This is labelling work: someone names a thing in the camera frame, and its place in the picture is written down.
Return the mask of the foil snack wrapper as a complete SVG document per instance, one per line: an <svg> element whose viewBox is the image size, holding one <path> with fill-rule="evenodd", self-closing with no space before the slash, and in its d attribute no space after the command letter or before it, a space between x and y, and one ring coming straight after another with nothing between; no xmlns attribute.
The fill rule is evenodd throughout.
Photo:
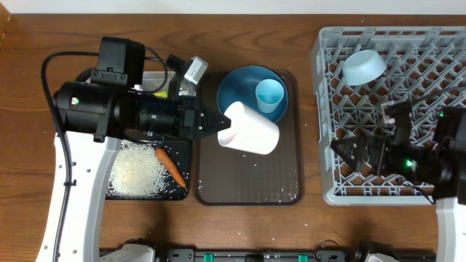
<svg viewBox="0 0 466 262"><path fill-rule="evenodd" d="M142 91L142 86L141 85L135 85L134 86L134 89L137 90L137 91ZM168 92L166 90L163 90L163 91L159 91L159 92L155 92L153 93L154 96L156 97L159 97L159 98L168 98Z"/></svg>

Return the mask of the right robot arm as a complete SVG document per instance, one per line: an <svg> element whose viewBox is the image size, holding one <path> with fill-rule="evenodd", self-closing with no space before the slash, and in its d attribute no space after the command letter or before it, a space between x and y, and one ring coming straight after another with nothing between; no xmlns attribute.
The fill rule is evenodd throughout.
<svg viewBox="0 0 466 262"><path fill-rule="evenodd" d="M465 109L443 107L435 128L436 148L410 142L411 108L390 106L393 136L353 137L331 142L331 148L354 171L369 164L375 175L433 185L438 218L437 261L465 260Z"/></svg>

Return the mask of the orange carrot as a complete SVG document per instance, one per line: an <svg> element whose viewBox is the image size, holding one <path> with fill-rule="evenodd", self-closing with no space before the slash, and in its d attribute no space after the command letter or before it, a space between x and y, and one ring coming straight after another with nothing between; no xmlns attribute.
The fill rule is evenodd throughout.
<svg viewBox="0 0 466 262"><path fill-rule="evenodd" d="M171 174L174 181L183 188L186 188L186 182L183 179L182 175L178 171L178 168L171 160L171 158L167 155L167 153L162 148L157 148L154 151L156 158L159 160L160 163L166 168L166 170Z"/></svg>

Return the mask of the pink cup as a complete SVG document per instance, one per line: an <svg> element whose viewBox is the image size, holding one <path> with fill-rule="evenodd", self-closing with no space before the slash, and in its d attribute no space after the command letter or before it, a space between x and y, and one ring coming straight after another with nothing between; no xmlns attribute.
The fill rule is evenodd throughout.
<svg viewBox="0 0 466 262"><path fill-rule="evenodd" d="M220 146L253 154L270 154L280 139L279 127L240 101L231 104L224 116L231 127L218 133Z"/></svg>

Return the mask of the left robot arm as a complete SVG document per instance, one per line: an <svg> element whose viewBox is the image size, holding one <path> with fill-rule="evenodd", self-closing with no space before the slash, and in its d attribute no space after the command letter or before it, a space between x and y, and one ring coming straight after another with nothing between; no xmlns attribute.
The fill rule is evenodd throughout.
<svg viewBox="0 0 466 262"><path fill-rule="evenodd" d="M55 178L38 261L98 261L111 168L127 131L199 140L230 127L196 97L177 100L87 82L47 94L56 126Z"/></svg>

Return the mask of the light blue rice bowl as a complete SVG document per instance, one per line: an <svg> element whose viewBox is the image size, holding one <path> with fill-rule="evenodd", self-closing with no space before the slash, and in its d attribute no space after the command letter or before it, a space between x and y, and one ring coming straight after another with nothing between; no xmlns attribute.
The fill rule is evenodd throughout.
<svg viewBox="0 0 466 262"><path fill-rule="evenodd" d="M377 79L386 69L382 56L375 50L366 49L349 56L342 71L347 85L358 86Z"/></svg>

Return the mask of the light blue cup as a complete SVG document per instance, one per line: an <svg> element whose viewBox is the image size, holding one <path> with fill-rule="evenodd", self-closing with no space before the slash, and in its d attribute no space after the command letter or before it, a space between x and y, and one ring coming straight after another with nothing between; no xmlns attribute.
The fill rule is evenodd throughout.
<svg viewBox="0 0 466 262"><path fill-rule="evenodd" d="M258 109L264 113L273 112L284 97L281 83L274 79L265 79L256 86Z"/></svg>

